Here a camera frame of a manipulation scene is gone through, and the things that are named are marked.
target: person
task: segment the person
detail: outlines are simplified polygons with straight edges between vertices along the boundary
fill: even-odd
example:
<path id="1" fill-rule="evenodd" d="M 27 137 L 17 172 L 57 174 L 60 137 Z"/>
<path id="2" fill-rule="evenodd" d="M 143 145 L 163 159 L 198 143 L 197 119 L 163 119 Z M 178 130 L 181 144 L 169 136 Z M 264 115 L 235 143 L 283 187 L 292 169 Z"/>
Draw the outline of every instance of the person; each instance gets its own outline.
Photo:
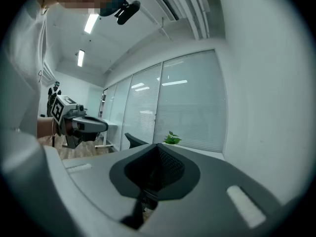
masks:
<path id="1" fill-rule="evenodd" d="M 37 136 L 56 133 L 53 118 L 38 117 L 41 75 L 46 53 L 47 10 L 59 3 L 64 8 L 95 13 L 112 0 L 28 0 L 11 22 L 0 47 L 3 105 L 0 128 Z"/>
<path id="2" fill-rule="evenodd" d="M 49 88 L 48 90 L 48 102 L 47 102 L 47 116 L 51 117 L 51 108 L 53 107 L 55 98 L 57 95 L 61 95 L 61 90 L 59 88 L 60 83 L 55 82 L 55 86 Z"/>

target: window blinds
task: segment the window blinds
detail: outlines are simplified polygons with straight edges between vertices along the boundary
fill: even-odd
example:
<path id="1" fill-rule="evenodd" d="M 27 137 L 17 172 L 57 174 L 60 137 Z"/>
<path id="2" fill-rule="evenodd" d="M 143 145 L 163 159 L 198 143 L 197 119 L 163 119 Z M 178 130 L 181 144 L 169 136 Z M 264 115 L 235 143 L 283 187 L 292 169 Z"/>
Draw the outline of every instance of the window blinds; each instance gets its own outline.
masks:
<path id="1" fill-rule="evenodd" d="M 121 150 L 129 148 L 125 133 L 153 142 L 161 64 L 133 75 L 124 115 Z"/>
<path id="2" fill-rule="evenodd" d="M 112 102 L 110 122 L 115 125 L 109 126 L 107 140 L 113 144 L 117 151 L 120 151 L 123 118 L 131 79 L 132 77 L 129 77 L 117 83 Z"/>
<path id="3" fill-rule="evenodd" d="M 181 146 L 222 152 L 226 100 L 222 73 L 214 51 L 163 63 L 154 143 L 169 131 Z"/>

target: black headset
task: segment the black headset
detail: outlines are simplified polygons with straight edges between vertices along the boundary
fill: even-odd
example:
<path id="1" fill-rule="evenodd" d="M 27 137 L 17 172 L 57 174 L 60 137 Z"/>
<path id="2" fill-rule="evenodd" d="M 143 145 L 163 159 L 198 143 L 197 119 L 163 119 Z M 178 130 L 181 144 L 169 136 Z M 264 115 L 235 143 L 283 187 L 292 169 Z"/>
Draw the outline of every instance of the black headset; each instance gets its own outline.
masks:
<path id="1" fill-rule="evenodd" d="M 140 9 L 140 2 L 129 4 L 126 0 L 112 0 L 106 4 L 106 8 L 100 10 L 100 16 L 107 17 L 116 12 L 115 17 L 119 25 L 125 24 Z"/>

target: floor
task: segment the floor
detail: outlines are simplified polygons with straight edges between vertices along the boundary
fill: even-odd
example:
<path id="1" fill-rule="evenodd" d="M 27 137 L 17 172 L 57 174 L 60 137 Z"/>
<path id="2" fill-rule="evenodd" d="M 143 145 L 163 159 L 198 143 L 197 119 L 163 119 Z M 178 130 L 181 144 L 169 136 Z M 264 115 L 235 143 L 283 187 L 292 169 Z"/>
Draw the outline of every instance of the floor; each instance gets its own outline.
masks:
<path id="1" fill-rule="evenodd" d="M 46 146 L 52 145 L 52 137 L 47 136 L 39 139 L 39 143 Z M 81 142 L 76 149 L 63 148 L 62 145 L 66 145 L 66 137 L 62 135 L 61 137 L 55 137 L 55 148 L 62 160 L 73 159 L 81 157 L 99 156 L 103 154 L 108 154 L 109 149 L 96 149 L 94 146 L 102 145 L 102 139 L 98 138 L 96 141 Z"/>

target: person's hand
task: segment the person's hand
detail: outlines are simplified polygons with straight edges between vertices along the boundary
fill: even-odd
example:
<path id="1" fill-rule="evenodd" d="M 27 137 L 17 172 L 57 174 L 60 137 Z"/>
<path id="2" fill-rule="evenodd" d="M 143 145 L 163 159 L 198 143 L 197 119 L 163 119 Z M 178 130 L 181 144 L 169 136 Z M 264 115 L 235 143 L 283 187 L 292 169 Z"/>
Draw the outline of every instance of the person's hand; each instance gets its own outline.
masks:
<path id="1" fill-rule="evenodd" d="M 73 134 L 73 123 L 71 120 L 68 120 L 68 119 L 65 120 L 65 128 L 66 128 L 67 135 L 71 136 Z"/>

